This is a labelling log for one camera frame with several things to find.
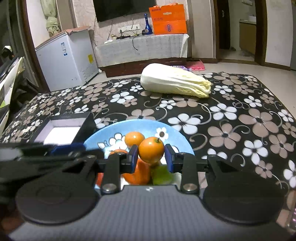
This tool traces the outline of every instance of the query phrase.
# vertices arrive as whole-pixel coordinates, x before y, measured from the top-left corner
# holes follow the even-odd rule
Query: black tv screen
[[[155,0],[93,0],[98,22],[124,15],[149,12],[155,6]]]

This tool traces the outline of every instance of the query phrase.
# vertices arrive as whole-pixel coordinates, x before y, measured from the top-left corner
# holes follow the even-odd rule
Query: floral tablecloth
[[[128,119],[156,120],[180,131],[197,157],[217,154],[244,171],[272,179],[288,195],[296,187],[295,119],[254,76],[203,76],[212,83],[207,99],[151,93],[141,87],[139,77],[39,94],[0,141],[29,141],[49,115],[90,111],[99,129]]]

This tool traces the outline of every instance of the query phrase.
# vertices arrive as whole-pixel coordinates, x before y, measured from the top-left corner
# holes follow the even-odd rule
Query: green curtain
[[[50,36],[60,32],[56,18],[55,0],[40,0],[43,13],[47,17],[46,28]]]

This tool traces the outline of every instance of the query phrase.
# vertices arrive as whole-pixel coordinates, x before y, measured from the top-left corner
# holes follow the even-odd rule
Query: orange cardboard box
[[[186,18],[183,4],[170,4],[149,8],[154,34],[186,34]]]

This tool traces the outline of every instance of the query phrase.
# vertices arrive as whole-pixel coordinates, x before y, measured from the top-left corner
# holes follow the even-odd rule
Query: floor
[[[244,56],[246,53],[244,51],[232,51],[228,49],[220,49],[220,58],[225,59],[238,59],[238,60],[247,60],[254,61],[254,56]]]
[[[258,78],[296,117],[296,71],[287,71],[250,64],[217,63],[205,64],[205,71],[194,71],[195,74],[226,72],[232,74],[249,74]],[[140,76],[140,74],[107,78],[105,73],[95,76],[88,84],[95,84],[111,79]]]

